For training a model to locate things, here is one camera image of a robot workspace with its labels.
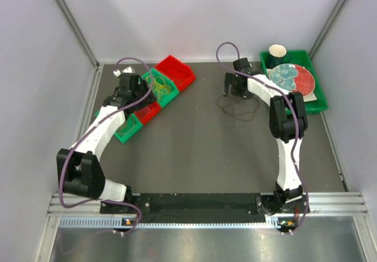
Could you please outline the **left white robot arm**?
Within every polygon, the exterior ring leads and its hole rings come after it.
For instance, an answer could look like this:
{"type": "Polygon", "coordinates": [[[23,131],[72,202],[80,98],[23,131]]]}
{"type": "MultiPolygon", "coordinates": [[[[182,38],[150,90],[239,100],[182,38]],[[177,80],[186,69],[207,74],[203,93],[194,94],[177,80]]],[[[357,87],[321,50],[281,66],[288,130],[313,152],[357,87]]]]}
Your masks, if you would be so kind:
{"type": "Polygon", "coordinates": [[[127,123],[131,114],[156,102],[157,98],[147,81],[132,67],[116,69],[114,75],[119,85],[105,99],[96,119],[71,148],[62,148],[57,154],[59,200],[63,207],[67,204],[62,196],[73,194],[85,201],[113,201],[121,213],[133,208],[130,188],[107,179],[100,158],[114,133],[127,123]]]}

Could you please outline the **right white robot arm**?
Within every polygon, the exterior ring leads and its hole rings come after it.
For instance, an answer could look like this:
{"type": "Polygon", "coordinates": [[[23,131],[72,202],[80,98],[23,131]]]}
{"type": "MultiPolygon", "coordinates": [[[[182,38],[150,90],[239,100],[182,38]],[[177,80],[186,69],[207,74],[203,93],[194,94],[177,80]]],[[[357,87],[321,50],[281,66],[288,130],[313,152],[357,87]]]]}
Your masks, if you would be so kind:
{"type": "Polygon", "coordinates": [[[233,70],[227,74],[226,81],[235,86],[236,92],[257,95],[269,106],[269,128],[279,152],[275,206],[281,212],[289,212],[303,197],[299,154],[308,125],[303,96],[288,92],[264,74],[252,71],[247,58],[233,61],[233,70]]]}

